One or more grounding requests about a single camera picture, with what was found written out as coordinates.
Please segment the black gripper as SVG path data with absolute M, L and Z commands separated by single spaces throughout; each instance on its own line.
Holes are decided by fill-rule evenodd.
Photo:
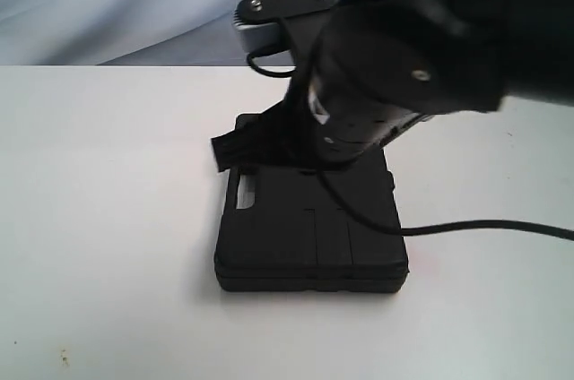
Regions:
M 372 146 L 387 145 L 431 117 L 409 102 L 412 92 L 409 85 L 352 79 L 292 81 L 286 120 L 278 103 L 241 115 L 244 125 L 211 139 L 216 167 L 346 168 Z

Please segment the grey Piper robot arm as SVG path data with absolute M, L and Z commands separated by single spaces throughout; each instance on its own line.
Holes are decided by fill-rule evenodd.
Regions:
M 338 168 L 428 117 L 573 102 L 573 0 L 242 0 L 235 19 L 248 61 L 294 67 L 278 104 L 213 139 L 219 170 Z

